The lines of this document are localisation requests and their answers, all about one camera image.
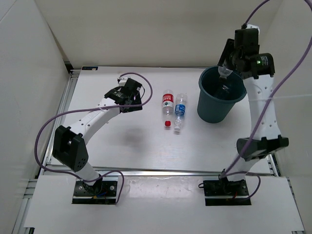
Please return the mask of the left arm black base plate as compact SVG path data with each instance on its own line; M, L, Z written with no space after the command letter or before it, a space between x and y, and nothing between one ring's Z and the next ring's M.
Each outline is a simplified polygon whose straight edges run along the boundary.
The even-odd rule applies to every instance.
M117 201L118 177L103 178L101 182L88 185L77 180L72 204L114 205Z

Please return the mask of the dark label plastic bottle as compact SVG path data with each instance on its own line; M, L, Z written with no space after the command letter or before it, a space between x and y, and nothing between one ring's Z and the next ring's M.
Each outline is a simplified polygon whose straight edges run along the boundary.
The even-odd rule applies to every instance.
M218 66L219 77L222 79L227 79L233 71L226 68L226 66Z

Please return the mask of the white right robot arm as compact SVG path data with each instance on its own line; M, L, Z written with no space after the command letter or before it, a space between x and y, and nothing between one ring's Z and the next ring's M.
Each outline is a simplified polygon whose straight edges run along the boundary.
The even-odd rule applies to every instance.
M259 52L259 27L247 24L228 39L218 62L220 78L225 80L233 71L240 73L247 91L251 114L251 135L236 142L237 158L221 174L219 190L232 194L236 182L262 158L289 145L281 135L272 101L275 67L269 53Z

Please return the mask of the red label plastic bottle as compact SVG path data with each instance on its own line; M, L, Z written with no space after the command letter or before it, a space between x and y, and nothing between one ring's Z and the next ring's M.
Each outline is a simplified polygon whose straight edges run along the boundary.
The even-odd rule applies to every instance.
M174 95L172 90L165 90L162 96L162 116L164 127L169 129L174 114Z

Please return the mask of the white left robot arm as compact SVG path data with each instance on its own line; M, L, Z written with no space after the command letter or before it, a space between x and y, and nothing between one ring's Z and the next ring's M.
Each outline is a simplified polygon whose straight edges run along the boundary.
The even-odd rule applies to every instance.
M90 195L103 191L100 175L89 164L86 145L91 137L109 120L120 113L142 110L142 107L125 105L141 104L142 84L128 78L122 85L108 91L100 103L99 110L89 112L68 127L59 126L55 131L52 155L67 166L75 175L85 180L84 189Z

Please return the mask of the blue label crushed bottle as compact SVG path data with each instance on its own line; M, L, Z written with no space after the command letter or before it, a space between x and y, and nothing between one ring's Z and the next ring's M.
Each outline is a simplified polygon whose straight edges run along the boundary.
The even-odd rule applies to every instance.
M184 121L186 104L187 104L187 95L185 93L180 93L176 96L175 99L175 123L174 123L174 132L180 134L182 129L182 124Z

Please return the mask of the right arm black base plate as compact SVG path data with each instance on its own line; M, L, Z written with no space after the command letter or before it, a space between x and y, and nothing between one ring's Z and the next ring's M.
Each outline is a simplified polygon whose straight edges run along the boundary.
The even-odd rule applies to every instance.
M206 206L251 205L246 180L204 180L198 187L204 190Z

